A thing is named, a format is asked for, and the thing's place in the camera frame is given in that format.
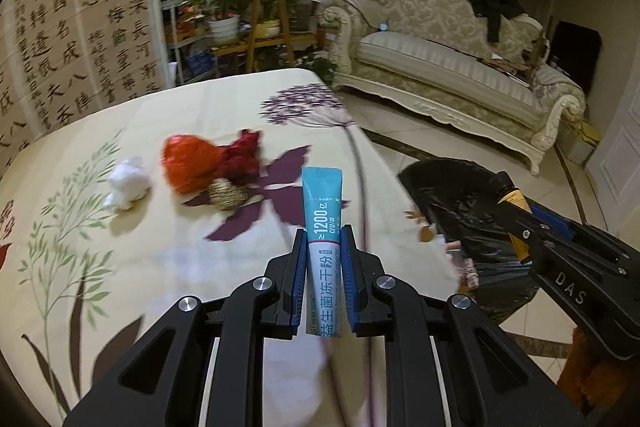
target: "floral tablecloth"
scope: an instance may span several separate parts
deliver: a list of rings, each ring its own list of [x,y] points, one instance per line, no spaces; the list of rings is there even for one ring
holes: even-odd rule
[[[174,195],[164,179],[163,141],[197,134],[227,144],[242,128],[263,133],[257,195],[233,214],[185,206],[189,198]],[[111,216],[101,210],[105,181],[134,155],[150,171],[152,191]],[[444,299],[455,291],[447,261],[419,242],[418,225],[406,218],[412,202],[399,182],[307,71],[144,96],[62,128],[16,157],[0,184],[0,350],[52,426],[181,296],[227,296],[290,250],[303,225],[305,165],[342,170],[342,222],[388,273],[425,295]],[[368,425],[371,411],[384,425],[383,343],[374,343],[372,381],[364,346],[346,323],[329,350],[303,327],[292,342],[267,341],[264,425]]]

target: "sofa backrest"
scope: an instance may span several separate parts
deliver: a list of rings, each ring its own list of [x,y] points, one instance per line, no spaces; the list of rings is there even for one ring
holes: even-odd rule
[[[487,42],[485,18],[475,16],[469,0],[373,0],[389,10],[389,30],[428,39],[474,57],[495,53],[523,64],[522,51],[532,49],[542,26],[527,16],[502,17],[500,41]]]

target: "orange plastic bag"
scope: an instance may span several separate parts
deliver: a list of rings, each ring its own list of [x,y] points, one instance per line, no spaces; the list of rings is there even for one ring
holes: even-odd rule
[[[162,166],[178,194],[205,190],[217,177],[224,150],[193,135],[176,135],[164,141]]]

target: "ornate sofa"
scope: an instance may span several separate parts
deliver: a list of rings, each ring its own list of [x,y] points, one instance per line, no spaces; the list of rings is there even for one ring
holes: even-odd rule
[[[379,31],[379,21],[388,31]],[[486,40],[486,20],[468,0],[325,0],[320,23],[337,27],[330,58],[334,86],[350,86],[484,136],[523,153],[530,171],[558,136],[561,118],[579,120],[584,93],[543,64],[527,87],[478,62],[500,55],[523,64],[541,25],[523,14],[502,18],[500,41]]]

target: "metal bolt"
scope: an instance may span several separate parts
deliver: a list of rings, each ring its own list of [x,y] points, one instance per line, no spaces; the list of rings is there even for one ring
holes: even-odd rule
[[[183,312],[190,312],[198,305],[198,301],[194,297],[183,297],[178,302],[178,308]]]
[[[268,277],[258,277],[254,281],[254,288],[258,291],[268,290],[273,285],[273,281]]]
[[[460,310],[466,310],[471,306],[471,299],[466,295],[453,295],[451,298],[451,304]]]
[[[376,284],[383,290],[390,290],[396,285],[396,280],[390,275],[382,275],[376,279]]]

